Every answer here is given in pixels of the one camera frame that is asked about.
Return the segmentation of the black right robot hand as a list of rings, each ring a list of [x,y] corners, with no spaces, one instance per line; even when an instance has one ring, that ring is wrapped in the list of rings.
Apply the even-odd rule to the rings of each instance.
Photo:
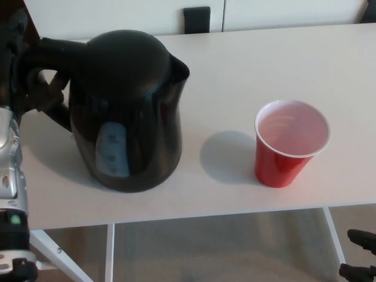
[[[347,231],[347,236],[352,243],[375,255],[375,233],[349,229]],[[343,263],[340,265],[339,275],[344,277],[347,281],[373,282],[375,278],[375,266],[354,267]]]

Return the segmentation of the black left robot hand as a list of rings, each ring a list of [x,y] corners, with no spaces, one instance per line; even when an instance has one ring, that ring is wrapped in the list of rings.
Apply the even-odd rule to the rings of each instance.
[[[40,70],[31,75],[31,88],[20,82],[20,58],[28,49],[29,16],[25,8],[1,8],[1,107],[17,119],[36,109],[58,120],[69,116],[62,90],[66,81],[56,74],[48,83]]]

